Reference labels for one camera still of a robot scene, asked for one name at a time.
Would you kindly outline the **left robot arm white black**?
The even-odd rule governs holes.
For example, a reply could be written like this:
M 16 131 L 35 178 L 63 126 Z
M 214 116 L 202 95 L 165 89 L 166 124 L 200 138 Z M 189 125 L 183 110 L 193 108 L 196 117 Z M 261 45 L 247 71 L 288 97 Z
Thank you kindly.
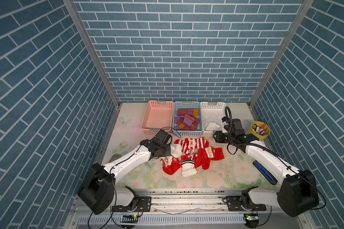
M 160 129 L 151 139 L 145 139 L 130 153 L 108 164 L 93 164 L 77 192 L 77 195 L 98 215 L 108 207 L 112 210 L 134 211 L 139 195 L 130 187 L 116 190 L 116 184 L 129 172 L 151 159 L 171 155 L 172 136 Z

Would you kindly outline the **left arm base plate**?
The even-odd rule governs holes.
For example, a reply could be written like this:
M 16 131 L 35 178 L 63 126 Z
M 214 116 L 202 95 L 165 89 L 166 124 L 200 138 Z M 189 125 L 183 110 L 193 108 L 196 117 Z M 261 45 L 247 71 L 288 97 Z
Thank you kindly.
M 134 198 L 128 206 L 113 206 L 112 212 L 150 212 L 151 203 L 152 198 L 150 196 L 138 196 Z

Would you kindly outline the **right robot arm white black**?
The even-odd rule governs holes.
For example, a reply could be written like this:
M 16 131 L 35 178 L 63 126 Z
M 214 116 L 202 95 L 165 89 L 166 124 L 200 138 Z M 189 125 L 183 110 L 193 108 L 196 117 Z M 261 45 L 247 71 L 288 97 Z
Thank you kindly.
M 216 131 L 216 143 L 234 146 L 254 158 L 256 167 L 268 180 L 278 185 L 278 190 L 252 187 L 241 192 L 243 209 L 252 210 L 258 205 L 281 208 L 287 215 L 296 217 L 309 210 L 319 210 L 323 194 L 317 189 L 316 179 L 309 170 L 300 170 L 266 148 L 253 134 L 246 134 L 241 121 L 234 119 L 230 108 L 225 107 L 223 130 Z

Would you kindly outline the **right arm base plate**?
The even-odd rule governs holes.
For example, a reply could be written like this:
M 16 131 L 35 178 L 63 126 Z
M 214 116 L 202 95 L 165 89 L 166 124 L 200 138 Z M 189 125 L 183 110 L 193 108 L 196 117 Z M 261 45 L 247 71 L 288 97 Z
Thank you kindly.
M 227 205 L 228 211 L 266 211 L 265 205 L 257 205 L 251 202 L 245 202 L 241 196 L 226 196 L 222 201 Z

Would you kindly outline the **purple striped sock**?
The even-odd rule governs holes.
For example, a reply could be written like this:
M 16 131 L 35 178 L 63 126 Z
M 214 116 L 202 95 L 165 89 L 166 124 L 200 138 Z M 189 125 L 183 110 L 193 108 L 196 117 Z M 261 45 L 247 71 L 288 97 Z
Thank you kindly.
M 200 119 L 195 116 L 176 116 L 174 118 L 174 128 L 177 130 L 197 131 Z
M 194 116 L 194 117 L 198 117 L 199 116 L 199 109 L 178 109 L 177 116 Z

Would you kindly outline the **white sock black stripes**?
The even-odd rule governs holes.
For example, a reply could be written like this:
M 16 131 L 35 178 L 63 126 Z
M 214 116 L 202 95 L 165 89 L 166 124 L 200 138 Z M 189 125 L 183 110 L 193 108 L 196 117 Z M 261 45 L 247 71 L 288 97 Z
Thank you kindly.
M 203 120 L 203 126 L 205 131 L 221 131 L 222 130 L 222 116 L 221 115 L 214 115 L 206 118 Z

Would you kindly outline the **white sock front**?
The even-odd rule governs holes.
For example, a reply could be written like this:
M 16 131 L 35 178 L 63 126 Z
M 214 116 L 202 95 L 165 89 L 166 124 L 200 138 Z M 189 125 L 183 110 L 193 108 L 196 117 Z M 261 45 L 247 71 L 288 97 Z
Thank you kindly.
M 197 170 L 195 168 L 195 162 L 193 160 L 183 160 L 181 162 L 181 165 L 183 177 L 190 177 L 197 173 Z

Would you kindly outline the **red white sock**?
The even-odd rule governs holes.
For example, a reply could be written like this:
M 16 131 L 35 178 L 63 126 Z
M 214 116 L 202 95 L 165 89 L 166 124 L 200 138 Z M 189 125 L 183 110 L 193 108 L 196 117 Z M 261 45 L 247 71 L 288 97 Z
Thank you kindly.
M 222 148 L 201 148 L 198 153 L 194 155 L 195 168 L 202 167 L 203 170 L 210 168 L 211 161 L 220 161 L 225 158 Z

